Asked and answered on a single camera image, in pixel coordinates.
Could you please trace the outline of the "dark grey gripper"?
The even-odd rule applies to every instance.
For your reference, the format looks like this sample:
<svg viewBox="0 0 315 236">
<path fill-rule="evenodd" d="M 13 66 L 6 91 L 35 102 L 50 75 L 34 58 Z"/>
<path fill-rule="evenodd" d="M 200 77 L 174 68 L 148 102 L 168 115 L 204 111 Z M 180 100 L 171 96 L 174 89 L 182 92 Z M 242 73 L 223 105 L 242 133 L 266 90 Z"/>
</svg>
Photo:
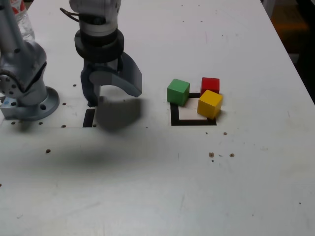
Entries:
<svg viewBox="0 0 315 236">
<path fill-rule="evenodd" d="M 130 96 L 139 97 L 142 73 L 135 61 L 123 52 L 118 59 L 106 63 L 84 60 L 81 85 L 88 106 L 98 106 L 101 86 L 116 86 Z"/>
</svg>

